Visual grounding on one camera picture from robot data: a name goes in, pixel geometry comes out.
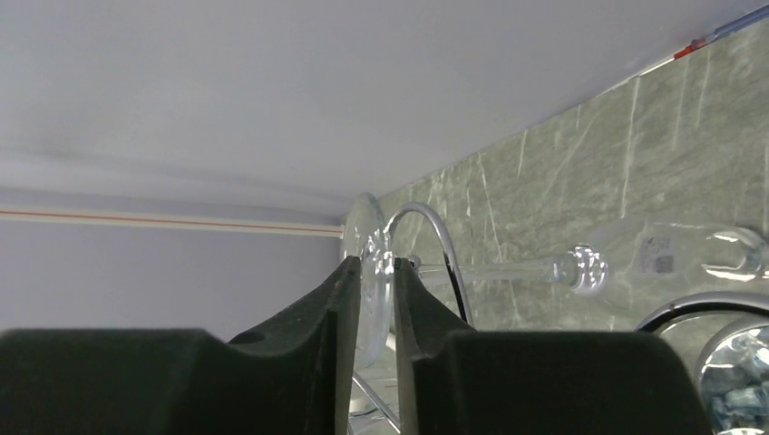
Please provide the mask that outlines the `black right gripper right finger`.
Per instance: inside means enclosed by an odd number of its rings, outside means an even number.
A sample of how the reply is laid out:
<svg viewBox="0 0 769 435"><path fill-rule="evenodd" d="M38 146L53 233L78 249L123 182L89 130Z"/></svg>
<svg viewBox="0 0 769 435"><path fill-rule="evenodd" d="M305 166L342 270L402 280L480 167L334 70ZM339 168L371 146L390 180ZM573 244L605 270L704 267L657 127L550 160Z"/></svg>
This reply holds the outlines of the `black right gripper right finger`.
<svg viewBox="0 0 769 435"><path fill-rule="evenodd" d="M482 332L394 262L404 434L708 434L677 354L649 333Z"/></svg>

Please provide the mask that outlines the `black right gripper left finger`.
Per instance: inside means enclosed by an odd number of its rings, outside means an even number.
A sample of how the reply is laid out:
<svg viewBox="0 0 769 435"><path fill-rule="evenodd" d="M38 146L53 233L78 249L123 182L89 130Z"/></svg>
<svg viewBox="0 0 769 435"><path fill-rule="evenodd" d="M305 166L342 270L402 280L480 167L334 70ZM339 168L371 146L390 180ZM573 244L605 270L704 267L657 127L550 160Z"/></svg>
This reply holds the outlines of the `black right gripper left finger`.
<svg viewBox="0 0 769 435"><path fill-rule="evenodd" d="M4 434L344 434L361 264L229 341L200 329L1 334Z"/></svg>

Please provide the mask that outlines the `clear wine glass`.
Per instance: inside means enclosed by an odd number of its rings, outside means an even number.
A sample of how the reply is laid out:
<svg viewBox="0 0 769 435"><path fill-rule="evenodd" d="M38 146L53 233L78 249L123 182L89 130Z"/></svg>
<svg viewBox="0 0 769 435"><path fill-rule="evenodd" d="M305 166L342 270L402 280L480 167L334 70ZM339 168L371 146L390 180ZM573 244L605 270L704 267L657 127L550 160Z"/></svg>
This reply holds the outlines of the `clear wine glass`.
<svg viewBox="0 0 769 435"><path fill-rule="evenodd" d="M694 375L714 434L768 432L768 321L744 317L720 329Z"/></svg>
<svg viewBox="0 0 769 435"><path fill-rule="evenodd" d="M415 213L438 237L443 262L417 264L425 284L453 288L459 316L473 319L466 289L473 281L543 282L594 298L619 314L645 315L656 297L678 298L707 291L744 291L768 276L768 240L745 227L686 223L653 217L623 217L604 224L563 252L541 259L463 266L438 214L409 202L385 217L370 193L359 195L341 238L342 257L361 263L361 308L355 365L371 365L384 349L394 314L394 232Z"/></svg>

